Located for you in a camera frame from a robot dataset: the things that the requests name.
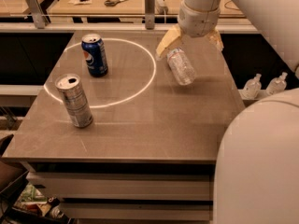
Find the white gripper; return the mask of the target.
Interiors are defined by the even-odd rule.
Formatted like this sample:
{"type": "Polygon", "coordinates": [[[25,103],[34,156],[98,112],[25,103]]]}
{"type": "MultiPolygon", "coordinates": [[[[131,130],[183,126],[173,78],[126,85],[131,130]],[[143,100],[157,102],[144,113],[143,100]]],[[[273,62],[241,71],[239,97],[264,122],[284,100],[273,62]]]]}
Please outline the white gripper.
{"type": "Polygon", "coordinates": [[[201,11],[190,8],[182,1],[178,13],[178,23],[173,25],[164,35],[156,48],[156,58],[161,60],[169,51],[178,48],[182,44],[183,33],[190,37],[207,37],[218,51],[222,51],[224,46],[221,34],[215,29],[220,9],[201,11]]]}

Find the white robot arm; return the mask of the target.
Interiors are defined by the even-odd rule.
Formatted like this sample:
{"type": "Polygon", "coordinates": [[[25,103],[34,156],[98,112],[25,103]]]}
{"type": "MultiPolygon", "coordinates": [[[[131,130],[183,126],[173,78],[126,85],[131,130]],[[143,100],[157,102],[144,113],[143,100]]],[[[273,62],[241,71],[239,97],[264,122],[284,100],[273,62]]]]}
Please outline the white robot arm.
{"type": "MultiPolygon", "coordinates": [[[[299,64],[299,0],[232,0],[280,58],[299,64]]],[[[216,25],[220,0],[183,0],[178,26],[156,53],[182,35],[216,25]]],[[[263,98],[243,110],[221,140],[214,177],[213,224],[299,224],[299,89],[263,98]]]]}

